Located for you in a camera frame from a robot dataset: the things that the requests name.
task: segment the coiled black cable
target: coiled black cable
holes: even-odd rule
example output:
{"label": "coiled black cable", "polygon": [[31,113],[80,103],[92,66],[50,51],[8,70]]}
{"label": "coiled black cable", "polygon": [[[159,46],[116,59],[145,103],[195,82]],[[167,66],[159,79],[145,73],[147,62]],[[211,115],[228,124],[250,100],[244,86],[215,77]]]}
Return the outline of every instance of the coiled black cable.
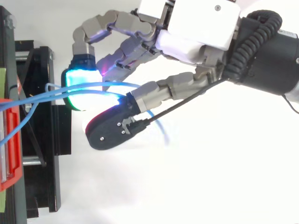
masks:
{"label": "coiled black cable", "polygon": [[233,52],[229,63],[223,71],[223,77],[228,77],[238,82],[242,79],[242,74],[247,68],[249,60],[264,43],[275,36],[282,25],[280,15],[269,10],[254,11],[248,14],[247,18],[258,20],[261,22],[261,25]]}

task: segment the white background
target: white background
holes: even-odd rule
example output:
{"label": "white background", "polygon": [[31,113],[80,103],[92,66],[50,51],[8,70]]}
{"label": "white background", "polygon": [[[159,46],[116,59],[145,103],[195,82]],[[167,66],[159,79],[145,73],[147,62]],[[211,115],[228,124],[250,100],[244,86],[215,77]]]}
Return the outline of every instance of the white background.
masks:
{"label": "white background", "polygon": [[[243,8],[254,1],[239,0]],[[16,40],[38,40],[56,53],[55,77],[71,60],[72,32],[109,9],[129,12],[139,0],[0,0],[17,18]],[[299,33],[297,0],[261,0],[244,11],[277,11]],[[125,37],[97,45],[97,59]],[[193,68],[164,58],[142,65],[142,84]],[[172,105],[168,102],[163,108]],[[82,113],[73,113],[72,155],[61,156],[62,207],[40,210],[31,224],[299,223],[299,116],[281,97],[231,83],[161,119],[110,151],[89,147]]]}

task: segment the blue light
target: blue light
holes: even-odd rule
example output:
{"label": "blue light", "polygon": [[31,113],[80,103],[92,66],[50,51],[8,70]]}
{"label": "blue light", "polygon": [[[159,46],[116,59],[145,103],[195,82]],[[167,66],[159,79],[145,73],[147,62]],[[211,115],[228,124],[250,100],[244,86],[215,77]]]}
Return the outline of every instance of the blue light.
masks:
{"label": "blue light", "polygon": [[[98,70],[70,70],[65,75],[66,86],[73,86],[82,83],[102,82],[102,76]],[[87,87],[76,90],[102,90],[101,86]],[[79,94],[68,97],[71,105],[80,110],[106,110],[112,106],[118,105],[118,97],[115,95],[98,95],[98,94]]]}

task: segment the black metal bracket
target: black metal bracket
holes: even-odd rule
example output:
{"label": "black metal bracket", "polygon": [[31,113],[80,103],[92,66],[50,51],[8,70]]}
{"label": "black metal bracket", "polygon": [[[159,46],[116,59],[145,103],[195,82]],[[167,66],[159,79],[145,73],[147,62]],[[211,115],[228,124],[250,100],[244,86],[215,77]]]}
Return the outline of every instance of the black metal bracket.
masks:
{"label": "black metal bracket", "polygon": [[[47,83],[54,83],[52,50],[34,48],[34,41],[17,41],[15,47],[19,97],[43,93]],[[22,119],[28,111],[21,111]],[[41,162],[24,166],[27,218],[38,217],[38,208],[56,212],[61,206],[58,156],[71,154],[71,110],[52,102],[39,104],[21,133],[23,156],[38,156]]]}

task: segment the blue wire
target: blue wire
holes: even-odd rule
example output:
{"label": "blue wire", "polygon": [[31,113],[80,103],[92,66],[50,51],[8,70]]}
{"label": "blue wire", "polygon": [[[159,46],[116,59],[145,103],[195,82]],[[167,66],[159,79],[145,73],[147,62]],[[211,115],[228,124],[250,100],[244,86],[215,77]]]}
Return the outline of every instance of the blue wire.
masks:
{"label": "blue wire", "polygon": [[105,92],[105,91],[99,91],[99,90],[77,90],[77,91],[73,91],[73,92],[66,92],[66,93],[63,93],[63,94],[60,94],[57,96],[38,98],[36,100],[34,100],[33,97],[29,97],[24,100],[16,100],[16,101],[12,101],[9,103],[5,103],[4,105],[0,104],[0,111],[4,111],[11,107],[20,106],[23,104],[44,103],[44,102],[49,102],[49,101],[53,101],[56,99],[67,98],[69,96],[78,95],[78,94],[100,94],[100,95],[115,95],[117,97],[123,97],[123,95],[118,94],[118,93],[113,93],[113,92]]}
{"label": "blue wire", "polygon": [[15,134],[18,133],[18,131],[24,127],[24,125],[30,120],[30,118],[32,117],[34,111],[36,110],[38,106],[38,103],[33,104],[31,110],[29,111],[29,113],[27,114],[27,116],[24,118],[24,120],[22,120],[22,122],[11,132],[9,133],[3,140],[0,141],[0,147],[2,147],[5,143],[8,142],[8,140],[10,140]]}
{"label": "blue wire", "polygon": [[18,100],[17,102],[20,102],[21,104],[17,104],[15,103],[16,101],[13,102],[9,102],[9,103],[0,103],[0,111],[6,110],[8,108],[5,107],[5,109],[2,109],[1,106],[4,105],[8,105],[8,104],[14,104],[14,106],[18,106],[18,105],[22,105],[22,104],[30,104],[32,101],[36,101],[45,97],[50,97],[59,93],[63,93],[63,92],[67,92],[67,91],[71,91],[71,90],[77,90],[77,89],[82,89],[82,88],[88,88],[88,87],[97,87],[97,86],[127,86],[127,87],[133,87],[133,88],[139,88],[139,85],[136,84],[131,84],[131,83],[117,83],[117,82],[104,82],[104,83],[85,83],[85,84],[78,84],[78,85],[73,85],[70,87],[64,87],[58,90],[53,90],[53,91],[49,91],[49,92],[45,92],[45,93],[41,93],[38,94],[36,96],[33,97],[29,97],[27,99],[22,99],[22,100]]}
{"label": "blue wire", "polygon": [[[13,102],[8,102],[8,103],[0,103],[0,111],[4,111],[11,107],[20,106],[23,104],[30,104],[30,103],[34,104],[33,107],[31,108],[30,112],[26,116],[26,118],[9,135],[7,135],[2,141],[0,141],[0,147],[3,144],[5,144],[10,138],[12,138],[19,130],[21,130],[21,128],[30,120],[30,118],[32,117],[32,114],[34,113],[34,111],[39,103],[49,102],[49,101],[53,101],[53,100],[61,99],[61,98],[67,98],[71,95],[77,95],[77,94],[104,94],[104,95],[111,94],[111,95],[116,95],[118,97],[121,97],[121,96],[123,96],[121,94],[106,92],[106,91],[96,91],[96,90],[77,90],[77,91],[73,91],[73,92],[67,92],[69,90],[75,90],[75,89],[80,89],[80,88],[88,88],[88,87],[96,87],[96,86],[117,86],[117,85],[133,87],[133,88],[140,87],[139,85],[136,85],[136,84],[117,83],[117,82],[78,84],[78,85],[73,85],[70,87],[60,88],[59,90],[47,91],[46,93],[42,93],[37,96],[30,97],[30,98],[27,98],[24,100],[18,100],[18,101],[13,101]],[[49,90],[49,86],[55,86],[55,87],[59,88],[58,85],[46,84],[46,89]],[[154,116],[154,114],[151,111],[148,111],[148,113],[152,117]],[[161,129],[161,132],[164,135],[165,143],[168,145],[169,138],[164,130],[163,125],[158,120],[156,122],[157,122],[158,127]]]}
{"label": "blue wire", "polygon": [[[155,116],[154,113],[153,113],[152,111],[147,111],[147,113],[148,113],[151,117],[154,117],[154,116]],[[156,123],[157,123],[158,127],[160,128],[162,134],[164,135],[164,141],[165,141],[165,144],[166,144],[166,145],[169,145],[169,142],[170,142],[170,141],[169,141],[169,137],[168,137],[168,135],[167,135],[167,133],[166,133],[166,131],[165,131],[165,129],[164,129],[162,123],[161,123],[159,120],[156,120]]]}

